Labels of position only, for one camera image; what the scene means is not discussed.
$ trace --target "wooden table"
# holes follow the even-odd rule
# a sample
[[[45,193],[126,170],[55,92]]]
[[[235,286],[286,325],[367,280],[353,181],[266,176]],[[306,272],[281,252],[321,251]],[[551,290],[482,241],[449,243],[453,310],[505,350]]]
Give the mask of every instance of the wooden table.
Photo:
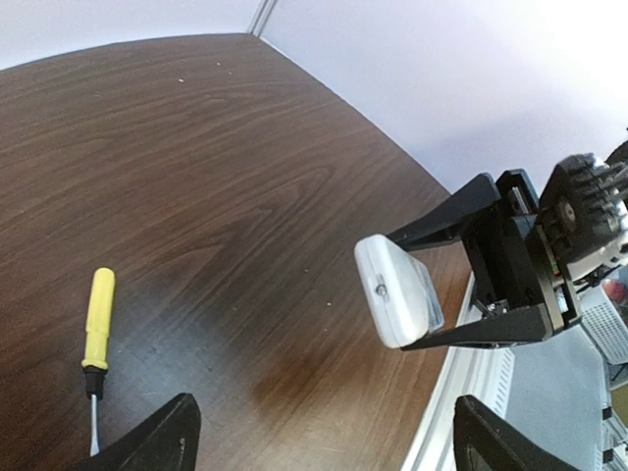
[[[447,193],[259,40],[107,46],[0,73],[0,469],[86,457],[93,271],[117,273],[101,441],[180,392],[197,469],[397,469],[444,349],[379,342],[353,245]],[[421,253],[447,321],[461,247]]]

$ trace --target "screwdriver shaft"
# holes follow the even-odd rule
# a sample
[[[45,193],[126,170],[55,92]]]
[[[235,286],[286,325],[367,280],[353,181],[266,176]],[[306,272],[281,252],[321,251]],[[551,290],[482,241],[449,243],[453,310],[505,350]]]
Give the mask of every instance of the screwdriver shaft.
[[[91,447],[89,456],[98,454],[100,446],[98,446],[98,397],[96,394],[91,395]]]

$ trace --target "robotic arm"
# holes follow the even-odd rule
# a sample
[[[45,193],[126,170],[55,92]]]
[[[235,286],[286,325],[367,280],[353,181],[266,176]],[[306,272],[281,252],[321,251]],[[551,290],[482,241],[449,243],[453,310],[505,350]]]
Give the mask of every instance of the robotic arm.
[[[606,163],[593,154],[567,157],[555,166],[541,198],[523,170],[505,172],[496,182],[482,174],[431,213],[389,234],[405,252],[462,241],[482,319],[425,337],[425,328],[411,329],[413,323],[426,324],[417,316],[396,319],[406,334],[410,328],[420,335],[385,343],[403,350],[514,346],[547,340],[579,323],[578,293],[628,264],[627,162],[628,143]],[[370,304],[382,336],[382,325],[395,324],[395,311],[383,319]]]

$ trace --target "white vent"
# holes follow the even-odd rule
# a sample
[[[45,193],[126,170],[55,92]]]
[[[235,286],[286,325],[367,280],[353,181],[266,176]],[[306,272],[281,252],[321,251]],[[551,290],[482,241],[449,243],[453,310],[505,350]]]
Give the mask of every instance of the white vent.
[[[501,355],[496,358],[496,366],[494,371],[497,373],[497,380],[490,381],[489,384],[493,388],[490,394],[493,396],[492,409],[502,419],[506,416],[508,407],[508,398],[510,397],[510,385],[512,385],[512,373],[514,371],[514,353],[509,349],[501,350]]]
[[[628,363],[628,328],[602,287],[590,289],[581,299],[582,325],[608,363]]]
[[[603,463],[602,463],[602,450],[596,446],[596,457],[594,468],[592,471],[602,471]]]

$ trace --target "yellow screwdriver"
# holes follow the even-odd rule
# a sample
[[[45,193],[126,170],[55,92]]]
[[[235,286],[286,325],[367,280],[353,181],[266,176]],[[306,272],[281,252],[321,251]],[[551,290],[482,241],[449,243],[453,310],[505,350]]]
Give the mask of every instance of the yellow screwdriver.
[[[111,327],[116,276],[108,268],[99,268],[91,284],[87,308],[85,358],[80,365],[85,374],[85,392],[91,399],[91,448],[89,455],[100,451],[98,445],[98,401],[102,399],[107,365],[107,341]]]

